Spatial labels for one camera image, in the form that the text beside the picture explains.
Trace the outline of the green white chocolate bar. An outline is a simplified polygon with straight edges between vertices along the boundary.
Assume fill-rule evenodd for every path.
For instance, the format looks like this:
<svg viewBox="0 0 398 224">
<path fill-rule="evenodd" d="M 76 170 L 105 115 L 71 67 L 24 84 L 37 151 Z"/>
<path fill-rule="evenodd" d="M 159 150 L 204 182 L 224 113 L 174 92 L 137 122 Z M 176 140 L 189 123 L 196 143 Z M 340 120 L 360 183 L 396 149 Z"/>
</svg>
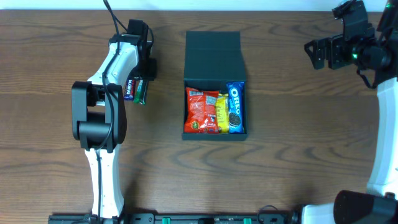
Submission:
<svg viewBox="0 0 398 224">
<path fill-rule="evenodd" d="M 149 82 L 147 80 L 140 80 L 134 95 L 134 103 L 144 105 L 146 104 L 146 96 Z"/>
</svg>

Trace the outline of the purple Dairy Milk bar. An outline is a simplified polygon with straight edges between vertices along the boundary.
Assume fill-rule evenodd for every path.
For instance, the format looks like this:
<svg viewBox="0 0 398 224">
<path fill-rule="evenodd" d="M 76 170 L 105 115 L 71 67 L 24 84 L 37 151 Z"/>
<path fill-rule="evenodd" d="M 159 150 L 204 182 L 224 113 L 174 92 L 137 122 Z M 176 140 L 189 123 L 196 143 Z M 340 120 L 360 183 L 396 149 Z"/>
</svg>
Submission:
<svg viewBox="0 0 398 224">
<path fill-rule="evenodd" d="M 126 80 L 125 90 L 124 90 L 124 99 L 126 101 L 134 101 L 135 99 L 135 91 L 136 91 L 136 81 L 135 79 L 128 78 Z"/>
</svg>

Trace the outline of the red snack bag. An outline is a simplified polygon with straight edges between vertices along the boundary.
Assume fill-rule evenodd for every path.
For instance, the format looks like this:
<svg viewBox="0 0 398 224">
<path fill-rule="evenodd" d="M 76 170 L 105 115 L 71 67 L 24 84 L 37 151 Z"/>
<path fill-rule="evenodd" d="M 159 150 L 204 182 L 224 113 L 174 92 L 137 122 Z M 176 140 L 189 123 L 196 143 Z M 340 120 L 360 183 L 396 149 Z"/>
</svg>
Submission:
<svg viewBox="0 0 398 224">
<path fill-rule="evenodd" d="M 185 133 L 219 133 L 216 115 L 218 93 L 186 88 L 188 115 L 184 124 Z"/>
</svg>

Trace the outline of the dark green box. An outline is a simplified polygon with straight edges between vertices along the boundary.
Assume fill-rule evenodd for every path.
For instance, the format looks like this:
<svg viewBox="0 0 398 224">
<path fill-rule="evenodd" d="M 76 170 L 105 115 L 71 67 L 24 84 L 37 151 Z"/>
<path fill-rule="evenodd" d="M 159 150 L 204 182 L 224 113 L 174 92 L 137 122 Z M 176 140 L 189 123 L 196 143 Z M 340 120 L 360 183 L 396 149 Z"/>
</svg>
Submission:
<svg viewBox="0 0 398 224">
<path fill-rule="evenodd" d="M 244 82 L 243 134 L 187 133 L 186 87 L 228 93 L 229 82 Z M 248 136 L 247 77 L 241 51 L 240 32 L 187 31 L 184 67 L 184 109 L 182 139 L 186 141 L 245 141 Z"/>
</svg>

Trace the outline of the yellow snack bag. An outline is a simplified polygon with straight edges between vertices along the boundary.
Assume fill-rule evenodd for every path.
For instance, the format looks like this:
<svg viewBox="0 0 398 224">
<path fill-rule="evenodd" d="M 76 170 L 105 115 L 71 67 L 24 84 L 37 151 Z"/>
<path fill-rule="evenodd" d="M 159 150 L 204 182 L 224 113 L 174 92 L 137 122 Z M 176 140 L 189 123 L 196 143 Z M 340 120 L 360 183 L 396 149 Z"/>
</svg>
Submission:
<svg viewBox="0 0 398 224">
<path fill-rule="evenodd" d="M 229 133 L 228 94 L 218 94 L 216 101 L 216 116 L 220 134 Z"/>
</svg>

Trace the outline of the blue Oreo cookie pack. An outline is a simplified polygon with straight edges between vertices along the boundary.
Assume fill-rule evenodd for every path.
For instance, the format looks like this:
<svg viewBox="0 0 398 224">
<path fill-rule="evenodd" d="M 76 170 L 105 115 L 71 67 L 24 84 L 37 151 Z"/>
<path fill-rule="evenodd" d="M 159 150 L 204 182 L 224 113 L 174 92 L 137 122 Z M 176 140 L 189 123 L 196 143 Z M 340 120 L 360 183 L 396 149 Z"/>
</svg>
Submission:
<svg viewBox="0 0 398 224">
<path fill-rule="evenodd" d="M 228 121 L 230 134 L 242 134 L 243 128 L 243 82 L 227 83 Z"/>
</svg>

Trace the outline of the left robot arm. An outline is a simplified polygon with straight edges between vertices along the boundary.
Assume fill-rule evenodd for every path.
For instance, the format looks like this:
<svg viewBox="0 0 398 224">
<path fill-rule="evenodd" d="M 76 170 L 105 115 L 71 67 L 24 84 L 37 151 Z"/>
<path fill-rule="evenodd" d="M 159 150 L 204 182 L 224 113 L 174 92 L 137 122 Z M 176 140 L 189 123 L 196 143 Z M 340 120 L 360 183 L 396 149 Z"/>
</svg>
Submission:
<svg viewBox="0 0 398 224">
<path fill-rule="evenodd" d="M 123 88 L 140 78 L 141 68 L 155 60 L 147 35 L 122 33 L 109 40 L 109 52 L 98 71 L 72 86 L 72 132 L 88 159 L 93 206 L 88 223 L 121 223 L 124 198 L 119 181 L 119 151 L 127 131 Z"/>
</svg>

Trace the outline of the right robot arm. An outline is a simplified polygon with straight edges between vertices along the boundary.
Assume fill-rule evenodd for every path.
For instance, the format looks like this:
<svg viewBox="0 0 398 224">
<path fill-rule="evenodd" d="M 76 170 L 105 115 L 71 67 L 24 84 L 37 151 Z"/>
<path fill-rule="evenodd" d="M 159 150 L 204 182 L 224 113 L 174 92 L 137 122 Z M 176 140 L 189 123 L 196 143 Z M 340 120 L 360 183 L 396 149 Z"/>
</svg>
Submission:
<svg viewBox="0 0 398 224">
<path fill-rule="evenodd" d="M 377 27 L 361 0 L 332 10 L 342 34 L 313 40 L 304 49 L 314 69 L 351 64 L 364 84 L 377 91 L 379 127 L 376 156 L 366 192 L 342 190 L 335 201 L 305 205 L 292 223 L 397 223 L 397 0 L 388 0 Z"/>
</svg>

